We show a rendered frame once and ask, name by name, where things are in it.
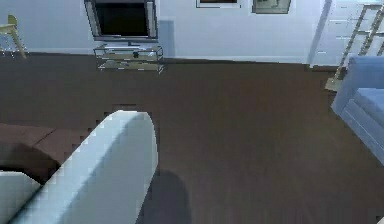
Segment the glass television stand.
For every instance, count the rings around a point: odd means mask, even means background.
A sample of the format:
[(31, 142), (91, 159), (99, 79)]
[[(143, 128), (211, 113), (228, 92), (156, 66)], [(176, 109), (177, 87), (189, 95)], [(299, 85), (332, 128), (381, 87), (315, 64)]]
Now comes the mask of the glass television stand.
[(108, 46), (94, 49), (97, 68), (100, 70), (138, 70), (161, 73), (165, 68), (161, 46)]

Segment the white framed picture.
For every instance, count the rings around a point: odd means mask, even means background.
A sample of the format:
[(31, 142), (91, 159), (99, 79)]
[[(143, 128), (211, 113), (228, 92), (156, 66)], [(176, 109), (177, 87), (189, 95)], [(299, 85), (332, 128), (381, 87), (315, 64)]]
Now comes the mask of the white framed picture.
[(241, 8), (240, 0), (196, 0), (197, 8)]

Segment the grey flat television set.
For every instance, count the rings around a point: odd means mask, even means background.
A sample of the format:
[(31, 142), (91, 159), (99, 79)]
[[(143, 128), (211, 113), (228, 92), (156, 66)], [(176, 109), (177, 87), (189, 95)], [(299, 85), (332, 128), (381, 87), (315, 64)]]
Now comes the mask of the grey flat television set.
[(83, 0), (95, 41), (158, 41), (156, 0)]

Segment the dark framed picture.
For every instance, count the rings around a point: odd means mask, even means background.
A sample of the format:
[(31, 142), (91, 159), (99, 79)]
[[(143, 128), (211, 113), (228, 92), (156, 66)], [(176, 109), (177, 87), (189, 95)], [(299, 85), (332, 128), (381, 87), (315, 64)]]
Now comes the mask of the dark framed picture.
[(256, 14), (287, 14), (291, 0), (253, 0), (252, 12)]

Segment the white chest of drawers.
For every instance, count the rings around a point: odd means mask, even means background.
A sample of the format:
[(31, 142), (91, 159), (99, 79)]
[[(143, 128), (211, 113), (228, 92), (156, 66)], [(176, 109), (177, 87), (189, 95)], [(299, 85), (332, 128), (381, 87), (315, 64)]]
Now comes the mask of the white chest of drawers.
[(338, 66), (365, 5), (381, 5), (384, 0), (322, 0), (323, 7), (307, 63)]

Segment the blue sofa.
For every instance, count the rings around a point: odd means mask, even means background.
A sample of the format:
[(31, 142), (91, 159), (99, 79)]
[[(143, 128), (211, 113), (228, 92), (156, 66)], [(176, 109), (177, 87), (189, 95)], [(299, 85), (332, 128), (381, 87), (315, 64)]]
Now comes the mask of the blue sofa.
[(384, 166), (384, 56), (352, 56), (331, 108)]

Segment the yellow-green wooden chair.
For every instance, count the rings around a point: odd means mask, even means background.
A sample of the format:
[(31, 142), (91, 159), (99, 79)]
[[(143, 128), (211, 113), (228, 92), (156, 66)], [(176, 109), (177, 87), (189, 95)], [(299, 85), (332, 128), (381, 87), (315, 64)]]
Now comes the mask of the yellow-green wooden chair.
[(17, 18), (9, 14), (7, 16), (7, 23), (6, 24), (0, 24), (0, 34), (4, 35), (10, 35), (13, 39), (13, 42), (15, 43), (17, 49), (19, 50), (21, 56), (26, 59), (26, 53), (25, 53), (25, 48), (22, 45), (21, 39), (18, 35), (17, 31)]

